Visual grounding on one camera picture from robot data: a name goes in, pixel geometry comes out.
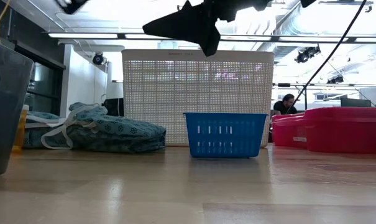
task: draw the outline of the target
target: blue plastic basket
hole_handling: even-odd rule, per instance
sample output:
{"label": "blue plastic basket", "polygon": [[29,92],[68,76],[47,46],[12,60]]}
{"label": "blue plastic basket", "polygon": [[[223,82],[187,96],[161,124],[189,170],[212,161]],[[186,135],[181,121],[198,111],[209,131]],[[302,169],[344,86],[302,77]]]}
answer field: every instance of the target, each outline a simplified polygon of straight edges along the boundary
{"label": "blue plastic basket", "polygon": [[258,156],[267,114],[185,113],[192,157]]}

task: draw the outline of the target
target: computer monitor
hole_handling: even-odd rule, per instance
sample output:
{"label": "computer monitor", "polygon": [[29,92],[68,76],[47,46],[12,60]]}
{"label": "computer monitor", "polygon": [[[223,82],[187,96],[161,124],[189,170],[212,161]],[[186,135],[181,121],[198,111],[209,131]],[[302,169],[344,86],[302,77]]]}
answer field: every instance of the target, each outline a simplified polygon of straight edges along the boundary
{"label": "computer monitor", "polygon": [[370,100],[358,100],[341,98],[341,106],[345,107],[372,107],[372,102]]}

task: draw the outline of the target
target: fluorescent light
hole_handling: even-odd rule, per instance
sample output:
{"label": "fluorescent light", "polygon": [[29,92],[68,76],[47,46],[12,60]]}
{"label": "fluorescent light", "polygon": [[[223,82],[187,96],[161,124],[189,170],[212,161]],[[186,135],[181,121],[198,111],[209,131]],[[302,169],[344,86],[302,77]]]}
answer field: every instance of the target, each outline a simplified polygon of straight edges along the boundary
{"label": "fluorescent light", "polygon": [[169,39],[166,37],[157,37],[153,35],[146,34],[126,34],[127,39]]}
{"label": "fluorescent light", "polygon": [[359,37],[355,42],[376,42],[376,37]]}
{"label": "fluorescent light", "polygon": [[279,41],[287,41],[287,42],[339,42],[341,38],[339,37],[310,37],[310,36],[304,36],[304,37],[280,37]]}
{"label": "fluorescent light", "polygon": [[250,41],[270,41],[271,37],[250,36],[250,35],[222,35],[221,40],[250,40]]}
{"label": "fluorescent light", "polygon": [[95,33],[49,33],[52,38],[60,39],[117,39],[117,34],[95,34]]}

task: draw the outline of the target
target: wooden floor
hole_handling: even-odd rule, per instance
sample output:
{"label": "wooden floor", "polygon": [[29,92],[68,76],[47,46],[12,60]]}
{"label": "wooden floor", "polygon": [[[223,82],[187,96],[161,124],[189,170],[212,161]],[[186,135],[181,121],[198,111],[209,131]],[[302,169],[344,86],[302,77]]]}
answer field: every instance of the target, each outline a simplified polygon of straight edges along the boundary
{"label": "wooden floor", "polygon": [[376,223],[376,155],[24,151],[0,177],[0,223]]}

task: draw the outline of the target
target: gray plastic bin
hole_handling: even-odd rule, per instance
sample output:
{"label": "gray plastic bin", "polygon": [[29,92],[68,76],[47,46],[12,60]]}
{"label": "gray plastic bin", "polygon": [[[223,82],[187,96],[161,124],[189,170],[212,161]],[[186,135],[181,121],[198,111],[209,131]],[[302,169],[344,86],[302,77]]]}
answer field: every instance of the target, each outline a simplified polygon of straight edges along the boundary
{"label": "gray plastic bin", "polygon": [[0,175],[5,173],[33,61],[0,45]]}

